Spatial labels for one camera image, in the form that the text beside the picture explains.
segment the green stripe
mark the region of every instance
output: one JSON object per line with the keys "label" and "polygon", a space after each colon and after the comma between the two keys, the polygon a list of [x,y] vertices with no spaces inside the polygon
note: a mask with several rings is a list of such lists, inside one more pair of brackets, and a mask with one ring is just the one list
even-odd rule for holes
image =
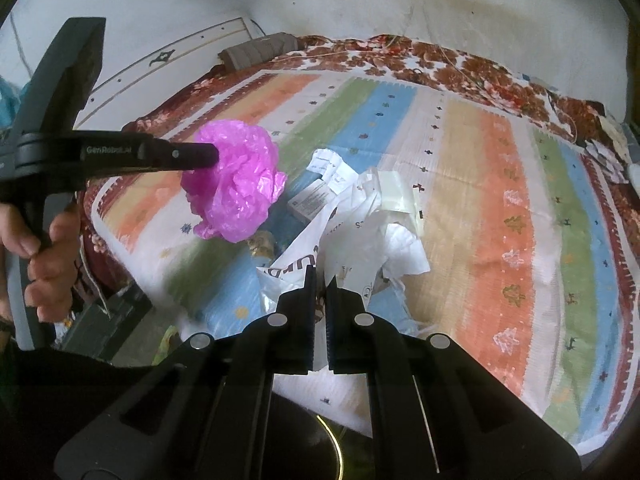
{"label": "green stripe", "polygon": [[565,302],[565,341],[561,347],[562,378],[558,388],[552,393],[551,405],[543,418],[560,434],[569,437],[580,425],[580,406],[589,387],[596,359],[597,302],[591,230],[589,218],[569,178],[558,142],[537,129],[534,136],[562,235],[560,272]]}
{"label": "green stripe", "polygon": [[[278,168],[287,173],[288,183],[293,183],[304,171],[313,151],[324,146],[347,124],[377,84],[368,79],[349,79],[292,129],[279,146]],[[244,242],[231,244],[221,238],[197,238],[168,266],[167,293],[189,311],[200,308],[204,291],[223,277],[225,267],[245,247]]]}
{"label": "green stripe", "polygon": [[317,148],[324,147],[343,129],[351,117],[375,90],[378,83],[371,79],[349,79],[325,101],[314,114],[306,116],[291,131],[280,149],[279,170],[293,183],[311,161]]}

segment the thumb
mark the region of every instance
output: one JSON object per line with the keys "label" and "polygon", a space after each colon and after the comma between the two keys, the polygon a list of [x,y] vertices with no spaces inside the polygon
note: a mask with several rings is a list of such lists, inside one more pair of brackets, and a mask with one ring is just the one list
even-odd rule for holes
{"label": "thumb", "polygon": [[31,258],[40,249],[40,240],[34,235],[18,209],[0,203],[0,244],[21,258]]}

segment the gold trim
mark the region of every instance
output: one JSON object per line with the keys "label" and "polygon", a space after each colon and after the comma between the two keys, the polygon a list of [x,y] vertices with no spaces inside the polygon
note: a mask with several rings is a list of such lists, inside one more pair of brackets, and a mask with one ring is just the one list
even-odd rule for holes
{"label": "gold trim", "polygon": [[335,453],[338,456],[338,476],[336,478],[337,480],[342,480],[342,476],[344,475],[344,460],[342,458],[340,443],[338,443],[338,439],[335,437],[334,432],[331,431],[331,428],[329,428],[329,425],[324,420],[322,420],[322,417],[320,417],[320,415],[316,415],[316,418],[329,434],[329,438],[331,439],[332,444],[334,444]]}

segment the blue stripe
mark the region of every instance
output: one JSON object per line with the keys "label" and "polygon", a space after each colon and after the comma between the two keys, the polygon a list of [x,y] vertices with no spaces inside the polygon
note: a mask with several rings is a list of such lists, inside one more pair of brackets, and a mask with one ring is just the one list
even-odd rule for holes
{"label": "blue stripe", "polygon": [[596,361],[591,371],[591,381],[580,406],[580,427],[574,435],[576,442],[582,442],[600,432],[600,427],[607,413],[610,398],[613,393],[616,374],[611,372],[615,368],[620,355],[621,326],[617,315],[609,317],[611,312],[618,309],[618,280],[616,279],[615,261],[609,245],[609,235],[600,211],[597,197],[590,185],[589,176],[578,154],[562,142],[558,142],[564,158],[569,178],[582,208],[589,218],[591,231],[585,236],[591,236],[591,254],[594,263],[594,277],[596,287],[596,320],[598,324],[596,334]]}
{"label": "blue stripe", "polygon": [[[415,95],[415,88],[380,82],[327,147],[337,152],[357,173],[377,166]],[[308,163],[309,160],[300,161],[301,166]],[[278,202],[271,207],[268,220],[260,227],[273,234],[281,250],[286,249],[306,227],[288,212],[287,202],[316,178],[317,173],[304,171],[295,182],[290,183]],[[223,276],[206,292],[210,300],[200,316],[215,338],[242,332],[245,326],[263,314],[255,267],[256,263],[248,249],[243,248],[241,254],[226,267]],[[239,305],[249,310],[246,319],[236,316]]]}
{"label": "blue stripe", "polygon": [[393,286],[381,290],[374,294],[369,301],[367,312],[386,319],[398,329],[401,334],[418,337],[418,324],[409,314],[406,307],[404,294],[396,290]]}

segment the small box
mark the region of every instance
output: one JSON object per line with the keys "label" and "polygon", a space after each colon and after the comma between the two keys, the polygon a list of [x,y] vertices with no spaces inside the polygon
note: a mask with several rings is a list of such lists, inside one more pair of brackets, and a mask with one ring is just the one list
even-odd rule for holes
{"label": "small box", "polygon": [[287,207],[298,220],[309,223],[335,197],[326,182],[318,178],[289,200]]}

